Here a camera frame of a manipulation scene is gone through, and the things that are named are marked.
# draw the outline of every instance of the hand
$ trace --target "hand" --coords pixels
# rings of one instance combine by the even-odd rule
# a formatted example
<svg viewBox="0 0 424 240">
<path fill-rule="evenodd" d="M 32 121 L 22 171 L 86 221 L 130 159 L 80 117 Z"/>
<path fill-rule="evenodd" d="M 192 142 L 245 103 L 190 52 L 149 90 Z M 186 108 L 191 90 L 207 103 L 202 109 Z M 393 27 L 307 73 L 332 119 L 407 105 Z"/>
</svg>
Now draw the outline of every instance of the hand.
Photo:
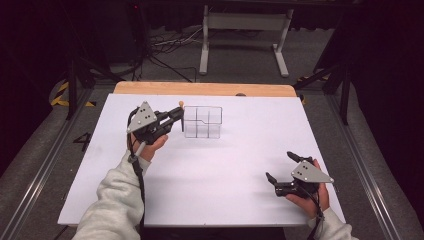
<svg viewBox="0 0 424 240">
<path fill-rule="evenodd" d="M 321 167 L 319 166 L 318 161 L 316 159 L 314 159 L 314 166 L 321 170 Z M 327 188 L 325 187 L 325 183 L 319 184 L 318 196 L 321 209 L 324 212 L 330 207 L 330 199 L 328 196 Z M 294 194 L 287 194 L 286 199 L 302 208 L 310 219 L 313 219 L 317 216 L 318 209 L 312 199 L 304 199 Z"/>
<path fill-rule="evenodd" d="M 165 145 L 166 140 L 168 140 L 168 135 L 162 135 L 152 145 L 146 145 L 140 153 L 140 157 L 142 157 L 146 161 L 152 161 L 153 156 L 155 156 L 156 150 L 163 147 Z M 136 152 L 140 143 L 135 141 L 135 136 L 131 134 L 131 142 L 135 142 L 133 146 L 133 151 Z"/>
</svg>

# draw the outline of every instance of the white sleeve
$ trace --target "white sleeve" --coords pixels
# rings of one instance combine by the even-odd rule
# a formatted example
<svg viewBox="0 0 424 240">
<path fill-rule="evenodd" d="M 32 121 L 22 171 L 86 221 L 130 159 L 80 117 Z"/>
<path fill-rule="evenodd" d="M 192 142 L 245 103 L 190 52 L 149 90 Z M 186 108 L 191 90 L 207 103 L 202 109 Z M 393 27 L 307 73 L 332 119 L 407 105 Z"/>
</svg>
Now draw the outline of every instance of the white sleeve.
<svg viewBox="0 0 424 240">
<path fill-rule="evenodd" d="M 137 225 L 144 212 L 140 185 L 127 150 L 121 163 L 109 170 L 98 189 L 98 200 L 82 217 L 73 239 L 140 239 Z M 150 162 L 139 158 L 143 176 Z"/>
<path fill-rule="evenodd" d="M 315 227 L 316 218 L 308 221 L 309 227 Z M 324 211 L 324 219 L 320 221 L 315 232 L 315 239 L 357 239 L 352 237 L 352 226 L 340 221 L 339 217 L 331 208 Z"/>
</svg>

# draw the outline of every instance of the gray carpet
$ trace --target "gray carpet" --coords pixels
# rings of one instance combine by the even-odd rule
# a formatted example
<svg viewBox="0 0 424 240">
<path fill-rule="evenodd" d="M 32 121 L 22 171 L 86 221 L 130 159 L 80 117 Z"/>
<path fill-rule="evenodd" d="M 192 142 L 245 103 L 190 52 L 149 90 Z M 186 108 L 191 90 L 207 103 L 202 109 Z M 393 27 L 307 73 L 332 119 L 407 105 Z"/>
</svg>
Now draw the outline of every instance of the gray carpet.
<svg viewBox="0 0 424 240">
<path fill-rule="evenodd" d="M 290 31 L 283 48 L 290 77 L 282 78 L 270 49 L 271 44 L 276 42 L 274 39 L 278 38 L 278 33 L 261 32 L 256 37 L 249 38 L 235 32 L 218 32 L 210 41 L 208 74 L 197 75 L 196 81 L 293 84 L 298 77 L 312 74 L 312 69 L 331 33 L 332 31 L 322 30 Z M 158 54 L 156 57 L 175 68 L 198 68 L 200 53 L 201 44 L 194 42 L 172 53 Z M 118 71 L 126 67 L 115 65 L 113 70 Z M 179 71 L 194 80 L 193 69 Z M 148 60 L 143 65 L 141 80 L 185 81 L 173 71 L 158 67 Z M 336 180 L 335 185 L 346 220 L 353 226 L 353 235 L 360 239 L 385 239 L 378 218 L 353 166 L 351 150 L 337 124 L 340 120 L 332 113 L 328 96 L 324 96 L 320 91 L 321 85 L 321 82 L 313 83 L 299 93 L 306 97 L 305 111 L 329 173 Z M 89 100 L 95 101 L 97 105 L 83 108 L 37 201 L 33 206 L 29 206 L 31 211 L 24 219 L 16 239 L 53 239 L 63 229 L 63 226 L 57 225 L 57 219 L 84 155 L 83 144 L 73 141 L 85 133 L 93 133 L 106 97 L 113 88 L 114 84 L 110 80 L 101 80 L 95 86 Z M 52 94 L 54 95 L 56 91 L 57 89 L 53 89 Z M 65 123 L 66 115 L 67 107 L 54 106 L 53 112 L 28 140 L 0 179 L 2 215 L 0 232 L 6 229 L 18 208 L 26 189 Z M 354 89 L 350 96 L 348 121 L 349 129 L 380 188 L 401 239 L 424 239 L 414 210 L 391 175 L 373 139 L 359 109 Z M 286 237 L 290 240 L 306 239 L 309 232 L 310 229 L 307 227 L 285 229 Z M 74 233 L 74 228 L 66 229 L 60 239 L 71 239 Z M 280 239 L 280 236 L 258 239 Z"/>
</svg>

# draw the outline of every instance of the cable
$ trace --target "cable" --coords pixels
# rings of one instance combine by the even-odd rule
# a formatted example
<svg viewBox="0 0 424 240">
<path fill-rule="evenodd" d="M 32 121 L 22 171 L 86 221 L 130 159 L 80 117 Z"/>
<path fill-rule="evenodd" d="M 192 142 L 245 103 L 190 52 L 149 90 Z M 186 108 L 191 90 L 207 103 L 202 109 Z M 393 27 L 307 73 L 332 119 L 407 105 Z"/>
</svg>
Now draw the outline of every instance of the cable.
<svg viewBox="0 0 424 240">
<path fill-rule="evenodd" d="M 168 69 L 171 69 L 172 71 L 174 71 L 175 73 L 177 73 L 178 75 L 180 75 L 182 78 L 184 78 L 185 80 L 187 80 L 187 82 L 193 82 L 190 79 L 188 79 L 186 76 L 182 75 L 181 73 L 179 73 L 177 70 L 175 70 L 174 68 L 172 68 L 171 66 L 169 66 L 168 64 L 162 62 L 161 60 L 157 59 L 155 56 L 150 56 L 151 58 L 155 59 L 156 61 L 160 62 L 161 64 L 165 65 Z"/>
<path fill-rule="evenodd" d="M 306 195 L 308 195 L 308 197 L 314 202 L 315 206 L 317 207 L 317 217 L 316 217 L 316 220 L 315 220 L 315 227 L 312 229 L 311 233 L 309 234 L 309 236 L 307 238 L 308 240 L 313 240 L 314 239 L 314 236 L 315 236 L 315 233 L 316 233 L 316 231 L 318 229 L 318 226 L 319 226 L 321 220 L 324 217 L 324 213 L 322 212 L 321 206 L 319 205 L 319 194 L 317 193 L 317 198 L 318 199 L 315 199 L 314 196 L 312 196 L 312 194 L 309 193 L 308 191 L 306 191 L 306 189 L 304 189 L 302 186 L 299 185 L 298 187 Z"/>
<path fill-rule="evenodd" d="M 53 240 L 57 240 L 59 239 L 59 237 L 66 231 L 66 229 L 68 229 L 68 225 L 66 225 L 57 235 L 56 237 L 53 238 Z"/>
</svg>

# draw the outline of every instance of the floor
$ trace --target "floor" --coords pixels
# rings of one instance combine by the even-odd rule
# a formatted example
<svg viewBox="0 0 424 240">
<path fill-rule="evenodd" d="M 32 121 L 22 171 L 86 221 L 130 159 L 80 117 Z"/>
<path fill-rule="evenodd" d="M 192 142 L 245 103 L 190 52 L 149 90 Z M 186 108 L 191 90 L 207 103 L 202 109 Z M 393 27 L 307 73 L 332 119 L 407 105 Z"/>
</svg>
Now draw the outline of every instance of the floor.
<svg viewBox="0 0 424 240">
<path fill-rule="evenodd" d="M 199 26 L 185 29 L 194 32 Z M 171 35 L 161 29 L 152 35 Z M 193 82 L 294 84 L 309 76 L 321 55 L 332 30 L 289 31 L 283 55 L 290 76 L 279 74 L 270 47 L 278 38 L 274 32 L 217 31 L 210 39 L 208 74 L 200 76 L 198 68 L 201 44 L 191 44 L 155 57 L 174 67 Z M 145 60 L 142 71 L 122 76 L 141 81 L 186 81 L 174 71 L 158 66 L 155 59 Z M 112 66 L 113 71 L 126 64 Z M 58 82 L 54 96 L 63 82 Z M 305 97 L 305 112 L 329 174 L 336 179 L 338 197 L 346 220 L 359 239 L 424 239 L 415 211 L 393 178 L 384 157 L 368 128 L 351 86 L 348 108 L 349 125 L 341 124 L 337 114 L 340 91 L 326 96 L 315 82 L 298 91 Z M 75 228 L 57 224 L 67 192 L 84 156 L 84 142 L 94 132 L 107 95 L 115 83 L 98 80 L 93 89 L 79 89 L 84 106 L 71 120 L 67 107 L 53 106 L 53 111 L 28 140 L 9 169 L 0 179 L 1 239 L 71 239 Z M 287 239 L 306 239 L 310 229 L 284 229 Z M 282 239 L 281 232 L 264 230 L 254 239 Z"/>
</svg>

